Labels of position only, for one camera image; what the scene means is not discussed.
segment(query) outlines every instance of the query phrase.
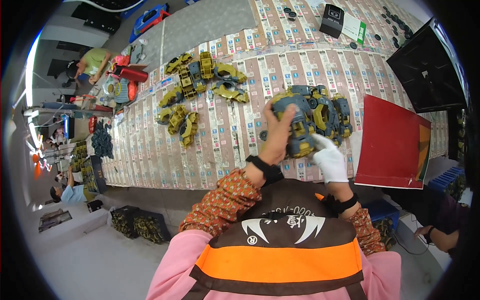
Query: white glove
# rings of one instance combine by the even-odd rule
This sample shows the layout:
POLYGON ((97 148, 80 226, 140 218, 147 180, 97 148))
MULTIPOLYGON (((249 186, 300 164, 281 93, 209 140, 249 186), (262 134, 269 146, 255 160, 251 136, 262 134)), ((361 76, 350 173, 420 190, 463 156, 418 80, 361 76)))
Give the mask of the white glove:
POLYGON ((332 140, 316 133, 311 137, 315 141, 315 148, 319 150, 313 155, 313 162, 322 170, 325 184, 348 182, 345 159, 332 140))

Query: gray mat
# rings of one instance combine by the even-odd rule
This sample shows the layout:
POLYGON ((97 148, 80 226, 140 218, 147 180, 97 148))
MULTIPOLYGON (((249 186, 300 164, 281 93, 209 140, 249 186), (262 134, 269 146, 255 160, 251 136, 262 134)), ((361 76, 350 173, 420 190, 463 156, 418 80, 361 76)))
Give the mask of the gray mat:
POLYGON ((160 51, 163 24, 159 23, 145 32, 140 39, 147 39, 144 46, 151 72, 163 63, 206 41, 237 33, 257 26, 249 0, 201 0, 166 18, 163 51, 160 51))

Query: floral sleeve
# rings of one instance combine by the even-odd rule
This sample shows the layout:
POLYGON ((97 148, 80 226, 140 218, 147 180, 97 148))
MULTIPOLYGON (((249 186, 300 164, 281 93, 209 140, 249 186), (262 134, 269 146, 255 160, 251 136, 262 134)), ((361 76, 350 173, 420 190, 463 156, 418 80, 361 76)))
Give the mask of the floral sleeve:
POLYGON ((358 211, 347 221, 352 222, 355 226, 357 240, 365 256, 385 251, 385 244, 380 241, 378 229, 373 228, 368 209, 362 208, 360 205, 358 211))
POLYGON ((214 237, 220 235, 262 199, 259 189, 241 169, 231 171, 217 182, 217 186, 192 207, 192 212, 180 224, 180 232, 199 229, 214 237))

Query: red folder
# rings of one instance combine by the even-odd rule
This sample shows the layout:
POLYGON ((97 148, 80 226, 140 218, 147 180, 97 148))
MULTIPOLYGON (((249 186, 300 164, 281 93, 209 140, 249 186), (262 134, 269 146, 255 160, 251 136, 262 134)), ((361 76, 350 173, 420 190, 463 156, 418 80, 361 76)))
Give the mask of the red folder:
POLYGON ((355 184, 422 189, 431 124, 394 103, 365 95, 355 184))

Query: green label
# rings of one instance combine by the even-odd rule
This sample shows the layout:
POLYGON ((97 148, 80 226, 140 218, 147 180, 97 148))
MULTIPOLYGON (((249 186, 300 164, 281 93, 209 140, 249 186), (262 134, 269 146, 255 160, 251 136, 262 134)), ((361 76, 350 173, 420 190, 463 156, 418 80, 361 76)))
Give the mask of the green label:
POLYGON ((357 42, 360 45, 363 45, 363 41, 365 40, 365 31, 366 30, 367 30, 367 25, 364 22, 360 22, 359 35, 357 37, 357 42))

